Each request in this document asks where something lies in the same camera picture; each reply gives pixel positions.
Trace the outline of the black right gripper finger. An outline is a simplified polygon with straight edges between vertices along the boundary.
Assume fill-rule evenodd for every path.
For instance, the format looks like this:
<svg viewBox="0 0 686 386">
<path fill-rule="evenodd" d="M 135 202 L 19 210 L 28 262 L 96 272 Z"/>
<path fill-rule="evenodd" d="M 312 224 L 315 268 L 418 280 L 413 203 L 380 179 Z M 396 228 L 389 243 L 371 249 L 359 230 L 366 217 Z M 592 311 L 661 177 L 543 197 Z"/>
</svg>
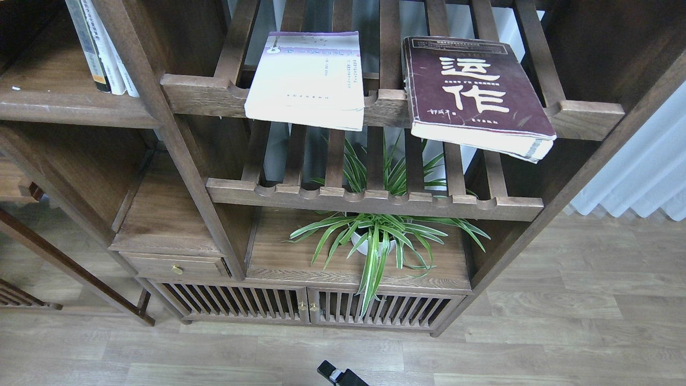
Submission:
<svg viewBox="0 0 686 386">
<path fill-rule="evenodd" d="M 355 372 L 350 369 L 341 371 L 328 361 L 319 364 L 317 372 L 327 379 L 332 385 L 360 385 L 368 386 Z"/>
</svg>

